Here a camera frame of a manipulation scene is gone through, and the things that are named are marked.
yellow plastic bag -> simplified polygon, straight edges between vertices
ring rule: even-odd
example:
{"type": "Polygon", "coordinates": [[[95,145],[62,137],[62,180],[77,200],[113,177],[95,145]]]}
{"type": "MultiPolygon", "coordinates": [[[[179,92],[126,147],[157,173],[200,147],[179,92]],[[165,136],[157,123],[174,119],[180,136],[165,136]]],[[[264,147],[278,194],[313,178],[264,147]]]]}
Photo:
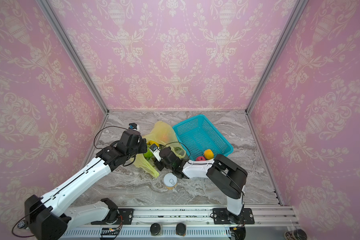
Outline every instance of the yellow plastic bag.
{"type": "MultiPolygon", "coordinates": [[[[181,144],[177,142],[178,140],[175,131],[172,129],[170,125],[168,125],[165,122],[162,121],[156,122],[150,134],[143,136],[143,138],[145,138],[147,142],[155,141],[161,145],[166,145],[170,142],[175,142],[168,144],[167,146],[170,146],[172,151],[179,158],[183,158],[186,155],[186,151],[183,149],[181,144]],[[174,151],[175,148],[180,148],[180,151],[174,151]]],[[[158,177],[159,175],[156,169],[144,158],[143,154],[136,155],[136,160],[133,164],[136,167],[141,167],[142,169],[144,169],[145,172],[151,174],[154,177],[158,177]]]]}

damask wallpaper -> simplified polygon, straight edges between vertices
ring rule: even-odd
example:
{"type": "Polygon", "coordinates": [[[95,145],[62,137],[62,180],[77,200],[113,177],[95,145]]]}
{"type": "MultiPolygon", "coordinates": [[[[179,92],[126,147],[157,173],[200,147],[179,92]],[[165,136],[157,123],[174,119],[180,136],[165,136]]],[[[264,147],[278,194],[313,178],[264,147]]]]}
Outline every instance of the damask wallpaper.
{"type": "Polygon", "coordinates": [[[309,1],[251,115],[311,239],[360,240],[360,1],[309,1]]]}
{"type": "Polygon", "coordinates": [[[49,0],[109,109],[245,109],[296,0],[49,0]]]}
{"type": "Polygon", "coordinates": [[[38,4],[0,0],[0,239],[81,167],[103,118],[38,4]]]}

white can lid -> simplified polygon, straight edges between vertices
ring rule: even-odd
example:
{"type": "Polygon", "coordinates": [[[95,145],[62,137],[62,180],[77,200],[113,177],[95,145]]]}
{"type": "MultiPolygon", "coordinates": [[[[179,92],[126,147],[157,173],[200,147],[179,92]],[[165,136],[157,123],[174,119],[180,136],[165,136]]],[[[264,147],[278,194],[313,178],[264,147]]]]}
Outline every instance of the white can lid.
{"type": "Polygon", "coordinates": [[[164,176],[163,182],[167,187],[173,187],[177,184],[177,177],[173,173],[168,173],[164,176]]]}

marble tabletop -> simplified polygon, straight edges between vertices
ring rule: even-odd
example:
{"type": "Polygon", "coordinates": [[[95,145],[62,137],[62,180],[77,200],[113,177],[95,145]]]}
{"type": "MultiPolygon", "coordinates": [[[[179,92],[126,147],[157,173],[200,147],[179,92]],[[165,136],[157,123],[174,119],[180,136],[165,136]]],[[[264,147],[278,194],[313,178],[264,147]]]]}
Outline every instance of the marble tabletop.
{"type": "MultiPolygon", "coordinates": [[[[110,112],[106,126],[126,127],[135,122],[142,135],[149,134],[157,121],[173,126],[187,118],[204,114],[232,144],[234,152],[228,156],[248,172],[245,185],[246,204],[277,204],[278,199],[260,158],[244,111],[153,111],[110,112]]],[[[122,129],[105,129],[97,143],[105,147],[118,140],[122,129]]],[[[173,205],[173,204],[226,204],[226,196],[207,178],[179,179],[177,187],[168,190],[163,185],[167,169],[152,177],[134,165],[118,167],[97,181],[72,204],[82,206],[110,198],[119,206],[173,205]]]]}

yellow fruit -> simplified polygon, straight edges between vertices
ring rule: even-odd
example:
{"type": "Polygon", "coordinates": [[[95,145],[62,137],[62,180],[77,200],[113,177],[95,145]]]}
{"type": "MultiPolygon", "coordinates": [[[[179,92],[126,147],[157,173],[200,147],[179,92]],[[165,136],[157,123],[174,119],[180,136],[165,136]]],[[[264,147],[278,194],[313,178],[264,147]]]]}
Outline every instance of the yellow fruit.
{"type": "Polygon", "coordinates": [[[149,141],[149,142],[148,142],[148,144],[149,144],[149,145],[156,144],[156,146],[157,146],[157,147],[159,147],[158,143],[157,143],[157,142],[155,142],[155,141],[152,141],[152,140],[151,140],[151,141],[149,141]]]}
{"type": "Polygon", "coordinates": [[[207,149],[204,151],[204,157],[206,160],[211,160],[212,158],[214,158],[213,152],[211,149],[207,149]]]}

